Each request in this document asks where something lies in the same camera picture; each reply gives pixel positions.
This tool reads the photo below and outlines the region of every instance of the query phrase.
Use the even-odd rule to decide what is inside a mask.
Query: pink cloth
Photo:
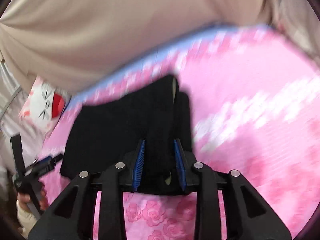
[[[241,29],[128,72],[84,103],[111,101],[168,72],[177,74],[180,90],[189,94],[198,161],[217,171],[241,171],[296,236],[320,201],[320,78],[315,64],[272,30]],[[80,108],[63,114],[42,157],[64,150]],[[50,202],[68,183],[59,169],[43,179]],[[123,197],[128,239],[192,239],[196,194]],[[95,239],[99,203],[98,197]],[[224,221],[222,231],[225,239]]]

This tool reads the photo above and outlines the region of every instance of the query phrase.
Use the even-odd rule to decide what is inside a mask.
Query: white curtain
[[[0,197],[3,199],[7,199],[6,171],[15,172],[10,137],[17,133],[21,134],[26,166],[33,163],[43,143],[41,133],[18,117],[27,97],[28,94],[21,90],[2,59],[0,63]]]

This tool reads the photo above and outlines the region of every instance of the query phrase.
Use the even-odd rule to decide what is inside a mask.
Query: pink bedsheet
[[[320,201],[320,78],[315,64],[272,30],[242,29],[128,72],[84,104],[119,98],[168,72],[177,74],[180,90],[189,94],[197,159],[217,171],[240,170],[296,236]],[[41,157],[64,150],[80,108],[63,114]],[[43,178],[50,203],[68,183],[59,169],[57,165]],[[193,239],[195,194],[123,197],[129,240]],[[222,230],[225,239],[224,223]]]

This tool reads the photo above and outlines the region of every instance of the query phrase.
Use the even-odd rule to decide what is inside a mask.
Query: silver screw
[[[232,171],[231,171],[231,175],[232,175],[233,177],[239,177],[239,176],[240,176],[240,172],[237,171],[237,170],[232,170]]]
[[[193,164],[193,166],[194,166],[196,169],[202,169],[202,168],[203,168],[203,163],[197,162],[197,163]]]
[[[80,174],[79,174],[80,178],[85,178],[88,175],[89,175],[89,172],[87,172],[87,171],[81,171]]]
[[[116,163],[116,168],[117,169],[122,169],[122,168],[124,168],[124,166],[125,166],[125,164],[122,163],[122,162]]]

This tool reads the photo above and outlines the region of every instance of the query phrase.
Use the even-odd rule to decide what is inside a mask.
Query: black cloth
[[[179,138],[185,150],[192,149],[188,96],[177,84],[173,101],[173,82],[175,77],[168,75],[117,101],[83,106],[68,137],[62,176],[73,179],[83,170],[102,172],[145,139],[138,191],[179,194],[173,140]],[[166,185],[169,176],[172,182]]]

